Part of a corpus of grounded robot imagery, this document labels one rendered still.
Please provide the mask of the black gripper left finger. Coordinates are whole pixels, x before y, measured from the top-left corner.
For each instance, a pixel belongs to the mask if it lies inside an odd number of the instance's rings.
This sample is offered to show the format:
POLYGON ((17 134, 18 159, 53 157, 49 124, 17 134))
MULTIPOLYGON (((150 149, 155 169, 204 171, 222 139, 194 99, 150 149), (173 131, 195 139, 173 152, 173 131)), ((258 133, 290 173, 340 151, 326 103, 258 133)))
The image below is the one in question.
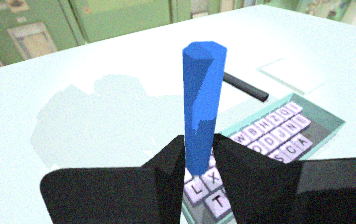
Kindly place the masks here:
POLYGON ((177 135, 140 167, 54 169, 39 190, 53 224, 72 218, 180 224, 185 169, 185 138, 177 135))

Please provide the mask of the keyboard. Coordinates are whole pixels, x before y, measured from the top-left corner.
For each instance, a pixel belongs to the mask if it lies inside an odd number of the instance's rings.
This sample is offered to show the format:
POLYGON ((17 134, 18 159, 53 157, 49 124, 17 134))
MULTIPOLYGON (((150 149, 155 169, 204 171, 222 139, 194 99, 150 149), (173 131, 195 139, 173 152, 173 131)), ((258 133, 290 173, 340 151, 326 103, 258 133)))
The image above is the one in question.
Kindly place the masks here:
MULTIPOLYGON (((295 91, 218 132, 284 163, 307 160, 348 122, 295 91)), ((234 214, 213 148, 204 176, 185 169, 182 209, 188 224, 228 224, 234 214)))

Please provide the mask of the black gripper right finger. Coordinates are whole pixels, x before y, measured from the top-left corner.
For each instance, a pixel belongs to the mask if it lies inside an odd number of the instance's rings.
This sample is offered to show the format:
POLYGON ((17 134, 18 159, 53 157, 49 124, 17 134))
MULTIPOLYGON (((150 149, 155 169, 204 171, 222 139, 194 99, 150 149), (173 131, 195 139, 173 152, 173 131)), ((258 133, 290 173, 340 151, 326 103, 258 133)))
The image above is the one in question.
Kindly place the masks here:
POLYGON ((356 191, 356 157, 284 163, 219 133, 212 148, 237 224, 302 224, 313 195, 356 191))

